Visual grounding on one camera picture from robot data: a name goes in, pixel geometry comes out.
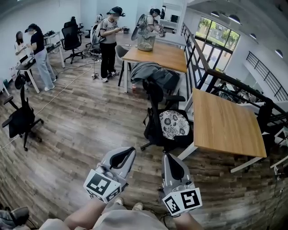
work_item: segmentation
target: white cable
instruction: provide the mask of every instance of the white cable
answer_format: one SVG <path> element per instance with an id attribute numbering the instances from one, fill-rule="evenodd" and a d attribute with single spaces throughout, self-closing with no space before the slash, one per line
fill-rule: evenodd
<path id="1" fill-rule="evenodd" d="M 46 106 L 48 106 L 56 97 L 58 97 L 58 96 L 60 95 L 60 93 L 62 93 L 65 89 L 67 89 L 67 87 L 68 87 L 69 85 L 71 85 L 74 81 L 76 81 L 79 77 L 81 77 L 81 76 L 84 75 L 85 73 L 87 73 L 87 72 L 89 72 L 90 70 L 92 70 L 92 65 L 91 65 L 91 64 L 89 64 L 89 65 L 90 65 L 90 69 L 89 69 L 89 70 L 85 71 L 84 73 L 82 73 L 81 75 L 79 75 L 78 77 L 76 77 L 72 82 L 70 82 L 63 90 L 61 90 L 54 98 L 52 98 L 52 99 L 50 100 L 50 102 L 48 102 L 42 109 L 40 109 L 40 111 L 37 112 L 37 113 L 35 114 L 35 116 L 36 116 L 37 114 L 41 113 L 41 112 L 46 108 Z M 4 147 L 0 148 L 0 151 L 3 150 L 4 148 L 6 148 L 8 145 L 10 145 L 13 141 L 17 140 L 18 138 L 19 138 L 19 135 L 18 135 L 18 137 L 16 137 L 16 138 L 13 139 L 12 141 L 10 141 L 7 145 L 5 145 Z"/>

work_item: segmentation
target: wooden floor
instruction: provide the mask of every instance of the wooden floor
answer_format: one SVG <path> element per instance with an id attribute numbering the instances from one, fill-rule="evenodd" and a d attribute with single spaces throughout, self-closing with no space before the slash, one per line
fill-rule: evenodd
<path id="1" fill-rule="evenodd" d="M 117 36 L 118 43 L 127 44 L 129 39 Z M 51 64 L 62 71 L 59 54 L 49 55 Z M 67 68 L 86 64 L 88 59 L 75 58 Z M 93 69 L 84 66 L 59 74 L 55 89 L 43 91 L 37 69 L 33 69 L 40 94 L 31 86 L 26 97 L 38 112 L 72 80 L 88 71 L 72 83 L 67 90 L 54 99 L 37 118 L 45 123 L 35 127 L 43 142 L 28 138 L 28 152 L 23 140 L 18 138 L 0 151 L 0 203 L 11 208 L 28 206 L 31 219 L 40 226 L 48 216 L 64 219 L 84 205 L 90 198 L 83 183 L 91 168 L 103 155 L 121 146 L 134 146 L 137 156 L 129 174 L 129 187 L 122 193 L 128 207 L 142 201 L 145 207 L 165 211 L 158 201 L 157 188 L 161 185 L 162 148 L 151 146 L 141 152 L 140 145 L 147 142 L 143 132 L 143 119 L 149 105 L 145 93 L 138 89 L 123 93 L 118 78 L 104 84 L 93 80 Z M 100 64 L 95 69 L 99 72 Z M 11 84 L 9 92 L 20 105 L 20 92 Z M 10 105 L 3 106 L 6 95 L 0 95 L 0 122 L 13 112 Z M 0 128 L 0 145 L 11 139 L 8 128 Z M 173 153 L 178 155 L 182 150 Z M 195 185 L 200 188 L 203 206 L 192 211 L 193 216 L 209 230 L 264 230 L 270 222 L 279 197 L 274 197 L 275 178 L 270 161 L 281 158 L 287 148 L 274 148 L 273 154 L 263 162 L 256 163 L 248 173 L 230 174 L 229 170 L 245 162 L 247 158 L 234 161 L 233 155 L 207 153 L 197 150 L 185 163 L 188 165 Z M 278 181 L 276 195 L 281 188 L 284 193 L 273 218 L 273 226 L 281 226 L 288 214 L 288 179 Z M 166 218 L 171 228 L 170 217 Z"/>

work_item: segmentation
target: light blue jeans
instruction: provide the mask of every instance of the light blue jeans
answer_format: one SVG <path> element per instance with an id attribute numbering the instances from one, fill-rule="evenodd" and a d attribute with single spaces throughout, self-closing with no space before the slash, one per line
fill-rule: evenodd
<path id="1" fill-rule="evenodd" d="M 45 87 L 47 87 L 48 89 L 52 89 L 54 87 L 52 81 L 54 81 L 56 77 L 48 59 L 47 50 L 44 49 L 39 53 L 36 53 L 35 59 L 38 71 L 40 73 L 40 77 L 44 81 Z"/>

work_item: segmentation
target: chair armrest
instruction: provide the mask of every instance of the chair armrest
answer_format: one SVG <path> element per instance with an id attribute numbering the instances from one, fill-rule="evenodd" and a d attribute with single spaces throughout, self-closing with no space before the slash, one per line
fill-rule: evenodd
<path id="1" fill-rule="evenodd" d="M 6 105 L 8 102 L 10 102 L 11 100 L 13 100 L 13 96 L 10 96 L 9 98 L 7 98 L 4 102 L 4 105 Z"/>
<path id="2" fill-rule="evenodd" d="M 3 124 L 2 124 L 2 128 L 6 127 L 6 126 L 11 122 L 11 121 L 12 121 L 12 116 L 9 117 L 8 120 L 6 120 L 5 122 L 3 122 Z"/>
<path id="3" fill-rule="evenodd" d="M 170 96 L 166 97 L 166 101 L 168 101 L 168 102 L 185 102 L 186 99 L 183 96 L 170 95 Z"/>

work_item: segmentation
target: black t-shirt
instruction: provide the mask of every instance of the black t-shirt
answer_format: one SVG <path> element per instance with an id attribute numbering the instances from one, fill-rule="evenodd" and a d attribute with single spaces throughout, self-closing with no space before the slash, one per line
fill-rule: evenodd
<path id="1" fill-rule="evenodd" d="M 41 36 L 40 33 L 36 32 L 35 34 L 32 35 L 31 37 L 31 44 L 36 43 L 37 44 L 37 49 L 34 50 L 34 55 L 36 53 L 39 53 L 40 51 L 44 50 L 44 39 L 43 36 Z"/>

